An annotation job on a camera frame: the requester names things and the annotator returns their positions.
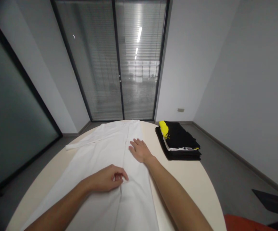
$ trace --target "glass door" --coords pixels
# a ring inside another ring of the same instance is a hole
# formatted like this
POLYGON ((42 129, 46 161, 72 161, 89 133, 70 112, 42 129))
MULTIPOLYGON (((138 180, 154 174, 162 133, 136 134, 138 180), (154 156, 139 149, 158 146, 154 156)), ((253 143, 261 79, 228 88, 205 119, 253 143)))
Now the glass door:
POLYGON ((166 4, 116 0, 125 119, 154 120, 166 4))
POLYGON ((91 121, 154 120, 169 0, 52 0, 91 121))
POLYGON ((0 188, 61 132, 0 31, 0 188))
POLYGON ((56 1, 53 6, 90 119, 122 120, 112 1, 56 1))

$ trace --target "hand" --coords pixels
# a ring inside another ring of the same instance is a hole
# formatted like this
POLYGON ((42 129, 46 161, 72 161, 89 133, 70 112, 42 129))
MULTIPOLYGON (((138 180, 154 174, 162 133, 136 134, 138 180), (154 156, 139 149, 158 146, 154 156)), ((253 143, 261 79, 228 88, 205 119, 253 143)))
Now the hand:
POLYGON ((124 169, 109 165, 97 173, 88 176, 82 183, 87 187, 88 191, 107 192, 119 187, 123 183, 123 176, 128 180, 124 169))
POLYGON ((140 163, 145 163, 149 157, 153 156, 143 140, 134 139, 130 144, 132 145, 128 147, 130 152, 140 163))

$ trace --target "stack of folded clothes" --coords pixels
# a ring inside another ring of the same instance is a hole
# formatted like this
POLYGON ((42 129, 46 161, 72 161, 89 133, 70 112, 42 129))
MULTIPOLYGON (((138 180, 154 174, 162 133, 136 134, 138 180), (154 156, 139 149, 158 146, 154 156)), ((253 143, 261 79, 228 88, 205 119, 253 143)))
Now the stack of folded clothes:
POLYGON ((155 131, 168 160, 201 160, 200 145, 179 123, 160 121, 155 131))

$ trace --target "door frame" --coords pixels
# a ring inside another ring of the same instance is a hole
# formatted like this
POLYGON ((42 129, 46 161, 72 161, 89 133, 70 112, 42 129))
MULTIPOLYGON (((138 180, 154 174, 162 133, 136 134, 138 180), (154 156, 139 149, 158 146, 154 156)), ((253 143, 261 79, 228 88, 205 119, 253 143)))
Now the door frame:
MULTIPOLYGON (((50 0, 52 7, 53 7, 53 11, 54 14, 56 16, 56 20, 62 35, 62 39, 64 41, 67 53, 69 55, 69 59, 71 62, 71 65, 73 67, 74 73, 75 73, 75 77, 77 79, 78 85, 79 85, 79 89, 82 95, 82 98, 84 100, 89 118, 91 122, 113 122, 116 120, 93 120, 93 117, 91 115, 91 111, 89 108, 89 104, 84 92, 84 89, 82 87, 82 83, 78 74, 78 70, 77 67, 75 65, 75 60, 74 57, 72 55, 71 49, 70 49, 70 45, 69 42, 67 40, 67 36, 62 24, 62 20, 58 11, 58 7, 56 2, 58 1, 63 1, 63 0, 50 0)), ((121 104, 122 104, 122 113, 123 113, 123 120, 125 119, 125 115, 124 115, 124 102, 123 102, 123 90, 122 90, 122 80, 121 80, 121 67, 120 67, 120 54, 119 54, 119 42, 118 42, 118 28, 117 28, 117 17, 116 17, 116 8, 115 8, 115 0, 111 0, 112 1, 112 11, 113 11, 113 22, 114 22, 114 31, 115 31, 115 42, 116 42, 116 48, 117 48, 117 59, 118 59, 118 69, 119 69, 119 82, 120 82, 120 94, 121 94, 121 104)), ((158 68, 158 76, 157 76, 157 83, 156 83, 156 91, 155 91, 155 100, 154 100, 154 108, 153 108, 153 118, 152 119, 147 119, 147 120, 142 120, 142 121, 155 121, 155 112, 156 112, 156 105, 157 105, 157 98, 158 98, 158 91, 159 91, 159 80, 160 80, 160 73, 161 73, 161 68, 162 68, 162 63, 163 63, 163 54, 164 54, 164 48, 165 48, 165 40, 166 40, 166 30, 167 30, 167 24, 168 24, 168 15, 169 15, 169 8, 170 8, 170 0, 167 0, 166 3, 166 11, 165 11, 165 21, 164 21, 164 28, 163 28, 163 33, 162 33, 162 41, 161 41, 161 50, 160 50, 160 56, 159 56, 159 68, 158 68)))

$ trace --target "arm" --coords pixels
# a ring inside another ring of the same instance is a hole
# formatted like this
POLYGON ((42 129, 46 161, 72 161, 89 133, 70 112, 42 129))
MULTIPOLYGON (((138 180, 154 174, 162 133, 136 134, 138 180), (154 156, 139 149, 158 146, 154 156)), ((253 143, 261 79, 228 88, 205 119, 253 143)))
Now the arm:
POLYGON ((106 192, 119 187, 123 180, 128 180, 124 169, 109 165, 97 173, 83 179, 60 201, 33 222, 26 231, 31 230, 65 230, 82 203, 91 192, 106 192))
POLYGON ((181 184, 159 163, 139 139, 130 142, 133 156, 144 163, 179 230, 212 230, 200 209, 181 184))

